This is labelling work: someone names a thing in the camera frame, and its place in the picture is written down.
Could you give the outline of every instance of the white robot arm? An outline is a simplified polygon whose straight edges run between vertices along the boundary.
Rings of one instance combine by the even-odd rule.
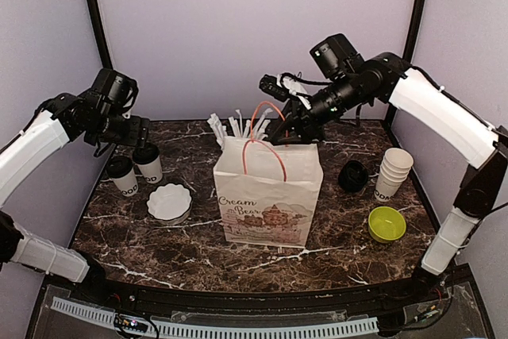
[[[353,107],[379,99],[415,116],[455,147],[468,162],[468,170],[439,232],[414,269],[415,296],[423,296],[439,282],[439,275],[493,211],[508,166],[508,132],[496,129],[439,87],[422,69],[393,53],[368,61],[338,34],[310,50],[310,55],[330,82],[300,79],[283,73],[277,79],[265,75],[260,89],[281,102],[285,119],[279,118],[268,140],[272,144],[310,143],[324,139],[322,126],[338,120]],[[284,85],[296,82],[323,85],[316,94],[296,94]]]
[[[30,233],[1,209],[17,186],[51,154],[85,133],[85,141],[142,147],[149,120],[125,118],[137,96],[134,80],[102,69],[79,96],[61,94],[44,102],[26,129],[0,151],[0,265],[11,261],[81,283],[90,264],[74,250]]]

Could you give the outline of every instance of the table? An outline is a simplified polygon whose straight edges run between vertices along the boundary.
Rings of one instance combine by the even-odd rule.
[[[318,145],[323,184],[305,249],[225,241],[212,171],[221,150],[205,121],[153,122],[150,141],[161,151],[163,181],[151,185],[138,175],[140,190],[125,198],[103,174],[72,248],[92,254],[109,279],[191,291],[318,291],[410,276],[435,232],[409,180],[385,202],[406,218],[406,235],[383,245],[368,233],[368,214],[381,205],[373,197],[374,175],[392,146],[381,122],[328,124],[325,132],[327,140]],[[114,155],[131,151],[117,148]],[[337,176],[353,159],[373,176],[351,195],[338,187]],[[193,197],[182,225],[148,214],[150,193],[168,183],[184,185]]]

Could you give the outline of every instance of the marble table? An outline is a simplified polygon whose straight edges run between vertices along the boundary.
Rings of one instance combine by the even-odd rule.
[[[316,291],[410,276],[434,229],[409,180],[385,203],[403,213],[406,235],[384,245],[368,233],[368,214],[380,205],[374,175],[391,147],[383,127],[362,121],[361,127],[330,124],[325,131],[327,141],[319,144],[324,179],[305,249],[225,240],[212,172],[221,150],[205,121],[153,122],[150,141],[160,147],[164,180],[151,185],[138,175],[139,192],[125,198],[103,174],[72,247],[92,254],[110,279],[191,291]],[[337,185],[352,159],[373,175],[353,195]],[[194,199],[190,218],[178,226],[148,214],[148,196],[167,183],[184,185]]]

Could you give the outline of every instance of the white wall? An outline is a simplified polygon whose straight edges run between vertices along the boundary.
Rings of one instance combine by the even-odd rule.
[[[0,146],[45,99],[89,87],[101,67],[85,0],[0,0]],[[40,166],[4,211],[67,245],[102,161],[82,141]],[[0,272],[0,337],[23,338],[42,276],[17,264]]]
[[[495,125],[508,125],[508,0],[427,0],[414,62]],[[398,114],[394,131],[443,221],[466,169],[463,158],[418,121]],[[498,203],[508,201],[504,186]],[[460,257],[472,266],[497,337],[508,321],[508,210],[489,216]]]
[[[308,51],[345,33],[364,58],[402,54],[413,0],[99,0],[114,66],[153,119],[250,114],[265,73],[323,79]],[[385,105],[364,117],[383,117]]]

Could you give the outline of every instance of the red bag handle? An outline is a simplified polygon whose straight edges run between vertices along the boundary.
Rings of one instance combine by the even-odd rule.
[[[247,175],[247,158],[246,158],[247,146],[248,146],[249,143],[256,142],[256,143],[261,143],[264,147],[268,148],[271,152],[273,152],[273,154],[277,157],[277,160],[279,160],[279,163],[280,163],[280,167],[283,169],[284,182],[286,182],[287,181],[286,166],[284,166],[284,162],[283,162],[282,158],[280,157],[280,155],[273,148],[268,146],[263,141],[258,141],[257,139],[254,139],[252,137],[252,127],[254,125],[254,120],[256,119],[256,115],[259,113],[260,108],[261,108],[262,105],[269,105],[269,106],[273,107],[277,111],[277,113],[279,113],[279,115],[283,119],[283,121],[286,121],[286,118],[284,117],[282,112],[279,110],[279,108],[277,106],[275,106],[273,103],[269,102],[269,101],[262,101],[256,107],[256,110],[254,111],[254,114],[252,115],[252,120],[251,120],[251,139],[249,139],[248,141],[245,142],[244,149],[243,149],[243,152],[242,152],[242,161],[243,161],[243,164],[244,164],[244,174]]]

